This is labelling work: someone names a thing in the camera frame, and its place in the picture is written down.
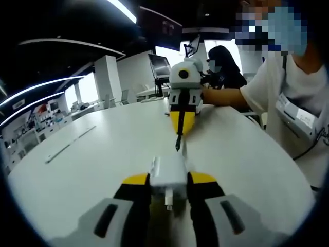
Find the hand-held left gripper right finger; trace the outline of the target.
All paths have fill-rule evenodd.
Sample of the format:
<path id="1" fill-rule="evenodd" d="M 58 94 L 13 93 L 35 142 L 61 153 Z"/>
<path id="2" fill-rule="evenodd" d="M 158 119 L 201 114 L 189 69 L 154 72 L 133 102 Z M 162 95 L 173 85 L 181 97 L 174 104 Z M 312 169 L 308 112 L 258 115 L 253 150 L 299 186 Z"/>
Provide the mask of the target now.
<path id="1" fill-rule="evenodd" d="M 270 230 L 257 210 L 225 194 L 211 175 L 188 172 L 187 197 L 197 246 L 279 246 L 284 241 L 284 233 Z"/>

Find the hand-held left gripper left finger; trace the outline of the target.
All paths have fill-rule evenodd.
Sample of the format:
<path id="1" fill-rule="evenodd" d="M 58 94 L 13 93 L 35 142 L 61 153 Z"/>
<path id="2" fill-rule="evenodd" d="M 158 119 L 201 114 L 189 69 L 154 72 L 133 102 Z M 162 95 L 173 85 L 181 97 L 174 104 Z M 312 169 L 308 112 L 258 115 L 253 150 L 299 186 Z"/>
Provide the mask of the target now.
<path id="1" fill-rule="evenodd" d="M 125 179 L 111 198 L 102 199 L 78 220 L 78 227 L 49 246 L 145 246 L 150 220 L 150 175 Z"/>

